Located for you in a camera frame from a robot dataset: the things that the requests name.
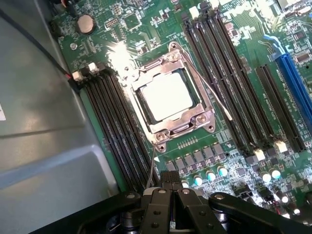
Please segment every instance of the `green circuit board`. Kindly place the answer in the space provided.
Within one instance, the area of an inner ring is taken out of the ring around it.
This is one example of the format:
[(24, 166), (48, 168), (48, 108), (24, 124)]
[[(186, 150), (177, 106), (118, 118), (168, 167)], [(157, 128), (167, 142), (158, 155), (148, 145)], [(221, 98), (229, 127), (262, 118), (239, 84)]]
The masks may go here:
[[(201, 2), (200, 0), (79, 0), (74, 5), (76, 12), (79, 15), (88, 14), (96, 22), (96, 29), (89, 36), (77, 32), (77, 19), (66, 11), (55, 16), (53, 22), (60, 28), (62, 36), (59, 37), (58, 43), (71, 72), (85, 67), (90, 62), (102, 61), (122, 73), (129, 63), (140, 67), (167, 53), (168, 44), (171, 41), (182, 45), (191, 54), (195, 66), (200, 70), (194, 52), (183, 32), (181, 14), (187, 13), (191, 17), (189, 9)], [(248, 77), (274, 132), (286, 139), (276, 113), (269, 105), (269, 100), (255, 72), (256, 67), (264, 64), (269, 66), (273, 77), (275, 77), (279, 91), (305, 142), (307, 150), (304, 152), (294, 153), (288, 145), (289, 150), (286, 153), (276, 155), (277, 164), (273, 165), (269, 159), (258, 163), (260, 171), (278, 168), (282, 174), (280, 179), (273, 179), (265, 186), (279, 187), (300, 206), (304, 202), (304, 193), (312, 190), (312, 154), (310, 150), (312, 139), (277, 65), (270, 60), (270, 55), (273, 53), (272, 45), (263, 39), (263, 35), (268, 34), (279, 38), (292, 55), (309, 94), (312, 94), (312, 73), (310, 71), (312, 69), (312, 19), (309, 17), (310, 11), (286, 17), (273, 0), (214, 0), (211, 1), (211, 4), (218, 7), (223, 13), (225, 24), (232, 24), (229, 29), (232, 43), (239, 56), (246, 58), (247, 63), (244, 65)], [(297, 58), (300, 56), (306, 57), (303, 61), (299, 61)], [(103, 141), (105, 135), (99, 127), (98, 120), (83, 89), (80, 96), (118, 184), (123, 190), (124, 181), (114, 163), (113, 154)], [(166, 163), (169, 161), (174, 161), (178, 157), (183, 158), (187, 154), (193, 154), (205, 147), (213, 149), (214, 144), (220, 144), (224, 158), (215, 156), (215, 162), (207, 163), (206, 167), (181, 174), (183, 180), (188, 181), (190, 187), (200, 189), (204, 195), (216, 191), (234, 194), (233, 188), (239, 187), (241, 184), (247, 184), (252, 191), (257, 191), (259, 187), (264, 186), (259, 172), (255, 172), (236, 149), (217, 103), (213, 97), (210, 98), (216, 110), (215, 132), (209, 134), (204, 129), (198, 129), (169, 141), (166, 152), (156, 153), (158, 173), (167, 169)], [(152, 152), (149, 142), (144, 141), (144, 144)], [(206, 171), (211, 170), (217, 175), (217, 168), (220, 165), (228, 170), (228, 175), (226, 177), (217, 176), (213, 183), (208, 182), (205, 179)], [(240, 175), (239, 169), (244, 169), (245, 173)], [(200, 175), (203, 178), (201, 186), (194, 184), (195, 175)], [(254, 193), (254, 197), (256, 203), (260, 204), (260, 196)]]

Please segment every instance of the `gray metal case panel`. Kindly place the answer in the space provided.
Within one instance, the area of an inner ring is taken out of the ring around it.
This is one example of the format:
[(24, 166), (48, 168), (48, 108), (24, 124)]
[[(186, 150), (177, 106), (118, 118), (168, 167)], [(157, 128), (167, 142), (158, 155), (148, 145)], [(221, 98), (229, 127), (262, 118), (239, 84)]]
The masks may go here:
[[(0, 8), (60, 58), (43, 2)], [(0, 30), (0, 233), (28, 233), (117, 193), (117, 184), (65, 77), (2, 18)]]

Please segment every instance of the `cpu socket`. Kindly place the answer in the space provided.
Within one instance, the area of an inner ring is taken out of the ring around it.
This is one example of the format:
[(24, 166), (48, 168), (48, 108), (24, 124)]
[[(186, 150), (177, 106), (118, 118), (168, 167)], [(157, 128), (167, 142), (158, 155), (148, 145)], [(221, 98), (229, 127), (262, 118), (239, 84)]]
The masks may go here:
[(176, 43), (169, 53), (124, 77), (140, 125), (159, 152), (166, 142), (203, 127), (215, 131), (215, 111), (189, 54)]

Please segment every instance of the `blue pcie slot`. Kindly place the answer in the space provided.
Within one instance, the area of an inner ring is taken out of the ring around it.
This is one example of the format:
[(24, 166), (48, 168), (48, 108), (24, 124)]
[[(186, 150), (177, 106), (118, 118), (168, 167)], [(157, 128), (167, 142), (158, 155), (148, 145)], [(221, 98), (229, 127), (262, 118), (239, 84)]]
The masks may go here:
[(283, 54), (276, 59), (276, 63), (294, 96), (308, 130), (312, 133), (312, 101), (291, 56), (288, 53)]

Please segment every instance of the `motherboard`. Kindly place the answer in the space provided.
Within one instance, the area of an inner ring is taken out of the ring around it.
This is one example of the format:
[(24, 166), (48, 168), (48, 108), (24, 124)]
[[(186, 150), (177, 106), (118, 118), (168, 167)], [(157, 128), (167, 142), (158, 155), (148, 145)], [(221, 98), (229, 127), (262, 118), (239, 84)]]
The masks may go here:
[[(63, 0), (51, 33), (122, 191), (312, 202), (312, 1)], [(312, 217), (301, 220), (312, 223)]]

